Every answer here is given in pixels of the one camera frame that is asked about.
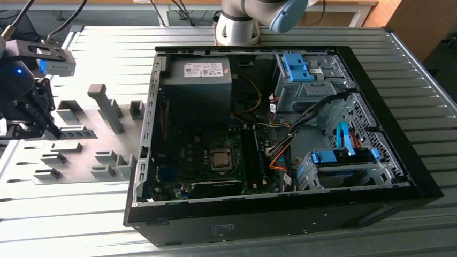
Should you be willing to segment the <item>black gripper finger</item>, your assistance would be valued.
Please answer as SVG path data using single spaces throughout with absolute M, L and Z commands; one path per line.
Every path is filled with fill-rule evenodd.
M 60 139 L 62 130 L 55 125 L 52 111 L 55 110 L 51 80 L 48 78 L 35 79 L 31 91 L 27 93 L 26 110 L 31 117 L 32 126 L 38 129 L 40 136 L 47 132 L 48 138 Z
M 40 138 L 44 129 L 34 124 L 2 120 L 2 140 Z

